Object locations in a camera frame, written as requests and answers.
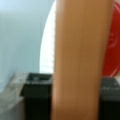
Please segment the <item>orange-tipped gripper right finger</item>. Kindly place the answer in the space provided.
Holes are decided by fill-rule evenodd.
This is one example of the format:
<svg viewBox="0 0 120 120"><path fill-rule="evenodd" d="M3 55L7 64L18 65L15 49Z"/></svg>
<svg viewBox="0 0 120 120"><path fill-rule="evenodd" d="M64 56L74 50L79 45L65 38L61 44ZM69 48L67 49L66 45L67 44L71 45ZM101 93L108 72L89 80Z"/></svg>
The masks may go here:
<svg viewBox="0 0 120 120"><path fill-rule="evenodd" d="M101 80L99 120L120 120L120 83L115 78Z"/></svg>

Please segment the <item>orange-tipped gripper left finger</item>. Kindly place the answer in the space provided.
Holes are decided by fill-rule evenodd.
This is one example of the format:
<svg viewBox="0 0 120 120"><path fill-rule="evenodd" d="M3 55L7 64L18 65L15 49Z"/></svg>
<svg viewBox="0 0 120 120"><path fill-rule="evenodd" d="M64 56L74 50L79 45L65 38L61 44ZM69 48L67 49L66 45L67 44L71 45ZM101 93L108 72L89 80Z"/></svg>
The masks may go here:
<svg viewBox="0 0 120 120"><path fill-rule="evenodd" d="M24 98L25 120L50 120L51 92L51 74L28 74L20 93Z"/></svg>

